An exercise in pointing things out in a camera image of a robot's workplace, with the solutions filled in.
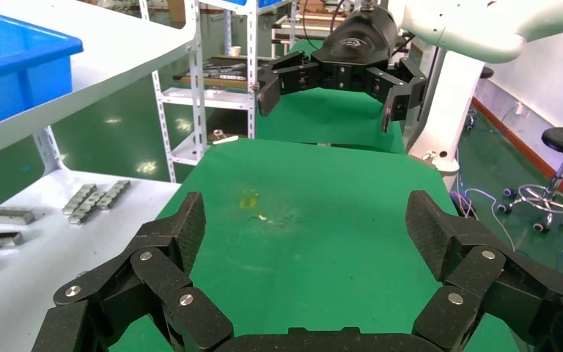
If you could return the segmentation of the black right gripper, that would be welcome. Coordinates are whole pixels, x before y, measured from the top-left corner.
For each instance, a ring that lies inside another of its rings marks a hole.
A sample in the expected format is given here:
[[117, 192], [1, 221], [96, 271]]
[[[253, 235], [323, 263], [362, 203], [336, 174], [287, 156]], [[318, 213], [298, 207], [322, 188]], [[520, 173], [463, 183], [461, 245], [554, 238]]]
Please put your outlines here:
[[423, 104], [427, 88], [427, 77], [408, 58], [388, 67], [397, 33], [384, 7], [352, 12], [312, 52], [311, 61], [303, 51], [296, 51], [262, 66], [259, 114], [268, 116], [282, 95], [317, 87], [364, 91], [383, 104], [380, 129], [386, 133], [393, 122], [406, 119], [409, 109]]

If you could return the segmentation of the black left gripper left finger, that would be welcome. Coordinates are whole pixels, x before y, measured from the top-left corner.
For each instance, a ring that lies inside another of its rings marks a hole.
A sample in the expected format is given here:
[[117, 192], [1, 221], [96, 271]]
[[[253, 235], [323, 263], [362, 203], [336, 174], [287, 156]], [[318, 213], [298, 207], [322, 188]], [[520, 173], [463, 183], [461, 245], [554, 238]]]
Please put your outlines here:
[[232, 338], [232, 323], [190, 278], [205, 226], [199, 192], [175, 214], [143, 224], [116, 257], [54, 293], [33, 350], [107, 351], [145, 316], [175, 351], [217, 350]]

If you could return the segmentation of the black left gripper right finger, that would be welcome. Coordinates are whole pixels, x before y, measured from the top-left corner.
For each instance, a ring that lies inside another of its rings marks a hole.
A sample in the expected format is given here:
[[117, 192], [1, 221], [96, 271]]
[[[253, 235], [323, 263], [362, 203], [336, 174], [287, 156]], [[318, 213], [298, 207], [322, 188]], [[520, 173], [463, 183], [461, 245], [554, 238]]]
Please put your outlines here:
[[483, 317], [502, 320], [536, 351], [563, 351], [563, 273], [508, 248], [481, 222], [444, 212], [412, 191], [408, 235], [441, 283], [413, 334], [441, 351], [461, 351]]

